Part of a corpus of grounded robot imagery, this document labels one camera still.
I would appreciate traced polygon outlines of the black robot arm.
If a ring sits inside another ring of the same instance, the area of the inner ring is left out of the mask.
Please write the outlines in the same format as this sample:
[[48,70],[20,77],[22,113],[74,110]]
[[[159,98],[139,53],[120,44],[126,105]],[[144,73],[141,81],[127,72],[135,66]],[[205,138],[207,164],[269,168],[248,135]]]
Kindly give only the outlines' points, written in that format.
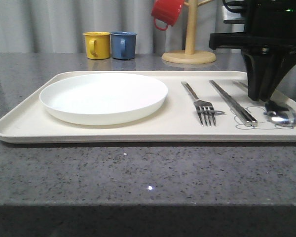
[[213,33],[209,47],[240,49],[248,96],[267,101],[296,65],[296,0],[229,0],[223,5],[241,14],[241,19],[231,23],[244,24],[244,31]]

